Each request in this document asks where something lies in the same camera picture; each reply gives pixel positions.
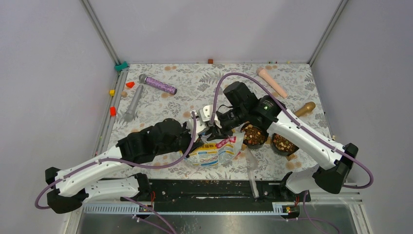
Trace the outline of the cat food bag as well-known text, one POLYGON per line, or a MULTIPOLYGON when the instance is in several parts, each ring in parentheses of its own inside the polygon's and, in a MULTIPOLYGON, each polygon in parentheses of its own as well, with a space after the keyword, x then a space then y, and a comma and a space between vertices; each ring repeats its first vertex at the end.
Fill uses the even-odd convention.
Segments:
POLYGON ((184 159, 184 162, 196 167, 225 164, 241 152, 243 140, 243 133, 234 133, 229 138, 207 141, 192 151, 184 159))

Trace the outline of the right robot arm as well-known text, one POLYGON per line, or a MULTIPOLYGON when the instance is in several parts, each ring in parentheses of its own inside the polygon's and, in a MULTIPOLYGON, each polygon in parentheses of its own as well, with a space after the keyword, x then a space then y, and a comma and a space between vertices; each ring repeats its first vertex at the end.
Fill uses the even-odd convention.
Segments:
POLYGON ((230 84, 223 94, 232 106, 225 113, 217 113, 223 131, 249 122, 270 135, 286 138, 317 162, 312 168, 286 175, 279 188, 281 198, 291 201, 299 193, 315 188, 340 193, 353 166, 351 159, 358 154, 356 145, 343 145, 325 137, 290 110, 283 111, 284 104, 277 104, 269 95, 257 98, 243 82, 230 84))

